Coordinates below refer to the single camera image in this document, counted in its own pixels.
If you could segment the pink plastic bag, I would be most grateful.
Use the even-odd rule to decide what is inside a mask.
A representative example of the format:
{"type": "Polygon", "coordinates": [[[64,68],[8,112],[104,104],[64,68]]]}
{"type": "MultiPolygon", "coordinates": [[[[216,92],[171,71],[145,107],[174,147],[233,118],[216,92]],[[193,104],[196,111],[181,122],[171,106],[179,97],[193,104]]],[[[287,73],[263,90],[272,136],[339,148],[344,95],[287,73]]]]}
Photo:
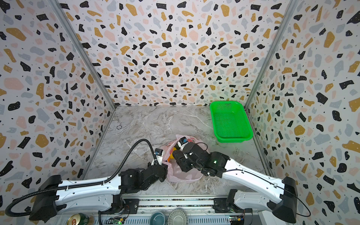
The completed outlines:
{"type": "Polygon", "coordinates": [[[170,161],[167,161],[170,156],[170,152],[173,151],[175,145],[177,144],[179,139],[182,137],[186,137],[190,142],[201,143],[200,146],[203,149],[206,149],[206,146],[205,146],[205,144],[203,144],[203,141],[201,139],[198,139],[194,136],[185,136],[185,135],[177,134],[176,138],[173,141],[169,142],[164,147],[162,163],[168,166],[167,180],[169,182],[193,183],[193,182],[200,180],[203,177],[203,175],[201,174],[200,171],[198,171],[197,169],[194,168],[194,169],[190,170],[189,172],[182,172],[180,167],[177,165],[175,159],[171,159],[170,161]]]}

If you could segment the green plastic basket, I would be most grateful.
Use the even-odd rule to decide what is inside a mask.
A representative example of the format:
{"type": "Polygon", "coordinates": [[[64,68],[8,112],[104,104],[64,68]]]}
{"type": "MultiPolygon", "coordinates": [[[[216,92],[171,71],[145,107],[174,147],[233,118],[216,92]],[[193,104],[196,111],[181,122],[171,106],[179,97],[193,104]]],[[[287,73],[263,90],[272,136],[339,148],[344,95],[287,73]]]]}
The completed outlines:
{"type": "Polygon", "coordinates": [[[253,130],[243,105],[236,101],[210,104],[214,135],[220,143],[241,143],[253,138],[253,130]]]}

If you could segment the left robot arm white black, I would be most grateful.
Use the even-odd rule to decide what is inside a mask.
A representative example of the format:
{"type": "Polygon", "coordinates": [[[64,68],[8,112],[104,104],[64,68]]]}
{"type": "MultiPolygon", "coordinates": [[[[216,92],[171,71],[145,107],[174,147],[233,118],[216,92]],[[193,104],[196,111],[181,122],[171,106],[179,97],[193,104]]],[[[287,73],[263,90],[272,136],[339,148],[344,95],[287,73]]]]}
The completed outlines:
{"type": "Polygon", "coordinates": [[[147,190],[167,177],[167,165],[148,164],[146,169],[127,169],[111,181],[105,178],[84,181],[63,181],[59,175],[51,176],[40,187],[29,219],[47,222],[58,213],[99,210],[108,214],[124,209],[123,194],[147,190]]]}

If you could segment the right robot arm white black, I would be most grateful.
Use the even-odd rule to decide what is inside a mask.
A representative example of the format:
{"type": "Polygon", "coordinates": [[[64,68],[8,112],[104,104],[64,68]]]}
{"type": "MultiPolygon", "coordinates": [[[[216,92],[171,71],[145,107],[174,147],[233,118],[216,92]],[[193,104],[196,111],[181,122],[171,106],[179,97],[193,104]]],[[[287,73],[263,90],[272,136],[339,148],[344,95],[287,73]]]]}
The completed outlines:
{"type": "Polygon", "coordinates": [[[269,211],[287,223],[296,223],[298,193],[293,178],[274,178],[249,169],[220,152],[208,153],[194,142],[187,142],[172,152],[183,172],[197,169],[205,176],[218,177],[247,186],[260,198],[246,197],[236,189],[229,192],[227,205],[240,209],[269,211]]]}

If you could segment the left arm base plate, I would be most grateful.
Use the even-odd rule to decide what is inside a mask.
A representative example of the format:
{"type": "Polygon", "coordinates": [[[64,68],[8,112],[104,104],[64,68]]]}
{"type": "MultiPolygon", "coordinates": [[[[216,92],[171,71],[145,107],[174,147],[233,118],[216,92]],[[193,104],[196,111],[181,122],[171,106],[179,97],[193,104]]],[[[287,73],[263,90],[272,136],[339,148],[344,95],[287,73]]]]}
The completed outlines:
{"type": "Polygon", "coordinates": [[[114,201],[114,214],[137,214],[140,199],[120,199],[114,201]]]}

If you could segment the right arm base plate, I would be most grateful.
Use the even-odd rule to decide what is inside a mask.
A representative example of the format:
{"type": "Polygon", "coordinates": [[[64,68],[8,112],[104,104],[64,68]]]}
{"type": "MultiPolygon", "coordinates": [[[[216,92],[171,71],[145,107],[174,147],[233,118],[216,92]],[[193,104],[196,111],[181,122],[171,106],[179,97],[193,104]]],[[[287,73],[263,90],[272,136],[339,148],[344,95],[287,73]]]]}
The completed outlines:
{"type": "Polygon", "coordinates": [[[235,205],[233,199],[229,198],[214,198],[213,199],[213,209],[215,213],[252,213],[251,208],[242,209],[235,205]]]}

